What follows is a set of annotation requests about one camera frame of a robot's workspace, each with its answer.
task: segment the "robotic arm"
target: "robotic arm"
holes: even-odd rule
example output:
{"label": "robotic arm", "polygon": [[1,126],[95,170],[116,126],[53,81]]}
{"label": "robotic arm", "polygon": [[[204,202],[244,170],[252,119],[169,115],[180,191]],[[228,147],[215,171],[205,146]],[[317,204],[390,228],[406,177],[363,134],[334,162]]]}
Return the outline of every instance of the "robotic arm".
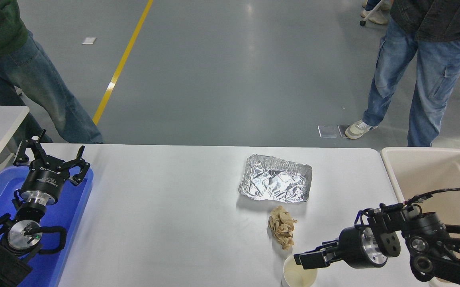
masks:
{"label": "robotic arm", "polygon": [[[40,220],[46,213],[46,206],[58,202],[64,183],[81,183],[90,168],[82,158],[81,146],[74,160],[65,162],[47,155],[38,140],[21,142],[14,165],[28,165],[26,149],[31,149],[34,160],[29,164],[29,172],[21,189],[14,192],[12,200],[16,215],[0,217],[0,287],[15,287],[31,272],[28,262],[36,254],[53,254],[65,247],[67,231],[61,226],[43,227]],[[69,170],[75,166],[80,172],[74,176]],[[41,238],[44,233],[58,233],[59,245],[54,249],[42,249]]]}
{"label": "robotic arm", "polygon": [[412,273],[418,280],[437,277],[460,284],[460,238],[450,236],[460,234],[460,226],[443,224],[435,212],[423,213],[418,204],[446,191],[460,189],[439,189],[403,203],[361,210],[353,227],[343,229],[339,238],[322,242],[315,250],[294,254],[295,262],[304,269],[328,267],[340,260],[353,268],[382,267],[389,257],[399,255],[396,231],[401,231]]}

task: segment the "paper cup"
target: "paper cup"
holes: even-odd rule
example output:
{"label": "paper cup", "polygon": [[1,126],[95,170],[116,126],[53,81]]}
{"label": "paper cup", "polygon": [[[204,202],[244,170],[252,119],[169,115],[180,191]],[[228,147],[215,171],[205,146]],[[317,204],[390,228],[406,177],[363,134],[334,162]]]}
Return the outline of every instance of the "paper cup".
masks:
{"label": "paper cup", "polygon": [[283,287],[310,287],[317,278],[318,269],[303,269],[297,265],[294,256],[288,256],[283,264]]}

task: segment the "gray floor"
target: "gray floor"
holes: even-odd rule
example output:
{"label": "gray floor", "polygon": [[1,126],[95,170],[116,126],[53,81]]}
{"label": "gray floor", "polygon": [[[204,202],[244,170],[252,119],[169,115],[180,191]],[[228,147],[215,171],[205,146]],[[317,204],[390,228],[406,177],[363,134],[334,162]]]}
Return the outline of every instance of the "gray floor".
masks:
{"label": "gray floor", "polygon": [[[19,4],[92,116],[147,1]],[[317,130],[359,120],[366,107],[386,27],[359,26],[361,10],[360,0],[155,0],[98,126],[109,144],[406,146],[414,61],[378,129],[359,140]],[[97,40],[81,45],[85,37]],[[460,148],[460,79],[433,146]]]}

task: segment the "white plastic bin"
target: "white plastic bin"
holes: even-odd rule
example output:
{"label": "white plastic bin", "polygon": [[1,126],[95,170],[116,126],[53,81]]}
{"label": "white plastic bin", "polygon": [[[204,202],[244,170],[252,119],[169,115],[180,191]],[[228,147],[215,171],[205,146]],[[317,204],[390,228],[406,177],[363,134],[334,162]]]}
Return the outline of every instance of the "white plastic bin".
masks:
{"label": "white plastic bin", "polygon": [[[380,152],[399,202],[436,189],[460,187],[460,149],[386,147]],[[435,194],[422,204],[445,224],[460,225],[460,191]]]}

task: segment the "yellow floor line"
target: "yellow floor line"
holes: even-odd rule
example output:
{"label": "yellow floor line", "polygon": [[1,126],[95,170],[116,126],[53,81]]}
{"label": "yellow floor line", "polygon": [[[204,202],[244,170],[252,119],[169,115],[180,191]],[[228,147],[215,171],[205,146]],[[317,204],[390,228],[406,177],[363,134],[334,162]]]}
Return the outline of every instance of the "yellow floor line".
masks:
{"label": "yellow floor line", "polygon": [[143,22],[145,21],[145,18],[147,17],[148,11],[150,10],[150,6],[152,6],[152,2],[153,0],[148,0],[147,6],[145,7],[143,14],[141,15],[141,18],[139,18],[139,21],[133,32],[133,36],[131,36],[129,43],[127,44],[127,47],[125,48],[124,54],[122,55],[122,58],[120,59],[120,63],[118,63],[117,69],[115,70],[115,73],[113,74],[113,78],[111,78],[111,81],[108,84],[108,88],[106,89],[106,92],[104,93],[104,96],[102,97],[102,100],[99,103],[99,107],[97,108],[97,111],[95,112],[95,115],[92,118],[92,121],[96,125],[99,123],[102,113],[104,112],[104,109],[106,108],[106,104],[108,103],[111,93],[113,92],[113,88],[117,84],[117,80],[120,77],[120,73],[122,72],[122,69],[124,68],[125,62],[127,61],[127,57],[129,57],[129,53],[133,49],[133,45],[135,43],[137,35],[139,34],[139,31],[141,30]]}

